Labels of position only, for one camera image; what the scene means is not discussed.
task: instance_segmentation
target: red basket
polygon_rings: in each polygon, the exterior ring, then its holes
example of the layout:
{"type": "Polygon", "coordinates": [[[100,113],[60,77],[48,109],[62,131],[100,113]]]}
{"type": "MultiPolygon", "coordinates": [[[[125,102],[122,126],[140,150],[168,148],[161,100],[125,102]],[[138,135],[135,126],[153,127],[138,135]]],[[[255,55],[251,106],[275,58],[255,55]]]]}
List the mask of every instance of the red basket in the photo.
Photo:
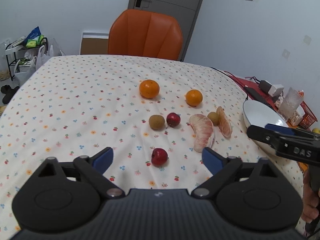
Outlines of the red basket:
{"type": "Polygon", "coordinates": [[[309,106],[303,101],[301,103],[301,106],[305,112],[305,115],[303,116],[302,121],[299,123],[299,125],[303,129],[308,129],[314,122],[318,122],[318,119],[313,114],[313,112],[310,110],[309,106]]]}

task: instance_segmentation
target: orange chair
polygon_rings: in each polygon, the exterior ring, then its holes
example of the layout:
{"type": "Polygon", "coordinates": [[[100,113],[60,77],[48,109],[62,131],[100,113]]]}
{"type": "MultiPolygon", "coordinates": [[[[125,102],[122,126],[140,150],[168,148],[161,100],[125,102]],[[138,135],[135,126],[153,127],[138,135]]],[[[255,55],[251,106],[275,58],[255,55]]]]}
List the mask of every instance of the orange chair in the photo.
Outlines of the orange chair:
{"type": "Polygon", "coordinates": [[[177,60],[182,47],[182,32],[171,16],[129,9],[113,23],[108,54],[177,60]]]}

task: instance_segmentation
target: plastic cup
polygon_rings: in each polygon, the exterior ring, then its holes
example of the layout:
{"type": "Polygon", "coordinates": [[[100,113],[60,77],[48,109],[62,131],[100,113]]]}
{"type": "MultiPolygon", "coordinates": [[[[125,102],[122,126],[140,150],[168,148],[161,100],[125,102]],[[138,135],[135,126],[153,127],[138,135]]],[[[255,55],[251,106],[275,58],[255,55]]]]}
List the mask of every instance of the plastic cup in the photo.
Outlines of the plastic cup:
{"type": "Polygon", "coordinates": [[[277,113],[284,121],[287,122],[302,101],[303,97],[296,90],[290,88],[277,113]]]}

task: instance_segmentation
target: red apple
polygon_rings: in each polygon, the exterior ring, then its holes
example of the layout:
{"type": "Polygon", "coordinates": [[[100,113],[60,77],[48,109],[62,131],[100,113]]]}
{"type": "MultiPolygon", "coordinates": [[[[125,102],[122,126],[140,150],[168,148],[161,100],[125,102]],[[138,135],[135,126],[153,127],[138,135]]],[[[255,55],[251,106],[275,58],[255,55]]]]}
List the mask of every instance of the red apple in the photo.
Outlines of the red apple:
{"type": "Polygon", "coordinates": [[[161,166],[168,160],[168,154],[164,149],[155,148],[151,155],[151,162],[155,166],[161,166]]]}
{"type": "Polygon", "coordinates": [[[170,127],[176,127],[180,123],[180,116],[176,113],[170,113],[167,115],[167,124],[170,127]]]}

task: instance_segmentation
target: blue gripper pad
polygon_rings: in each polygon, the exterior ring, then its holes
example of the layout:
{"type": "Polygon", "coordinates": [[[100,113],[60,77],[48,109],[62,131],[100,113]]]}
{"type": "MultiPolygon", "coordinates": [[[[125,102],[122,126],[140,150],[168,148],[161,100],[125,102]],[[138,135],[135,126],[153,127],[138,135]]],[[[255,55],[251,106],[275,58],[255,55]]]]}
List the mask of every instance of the blue gripper pad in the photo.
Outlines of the blue gripper pad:
{"type": "Polygon", "coordinates": [[[289,127],[283,127],[283,126],[268,123],[268,124],[266,124],[266,126],[264,128],[266,128],[268,130],[280,132],[285,135],[294,135],[294,131],[289,127]]]}
{"type": "Polygon", "coordinates": [[[95,156],[93,156],[92,167],[100,174],[103,174],[113,162],[113,150],[112,148],[107,147],[96,155],[98,155],[98,157],[95,158],[95,156]]]}
{"type": "Polygon", "coordinates": [[[218,173],[228,163],[226,158],[209,147],[205,147],[202,150],[202,161],[212,175],[218,173]]]}

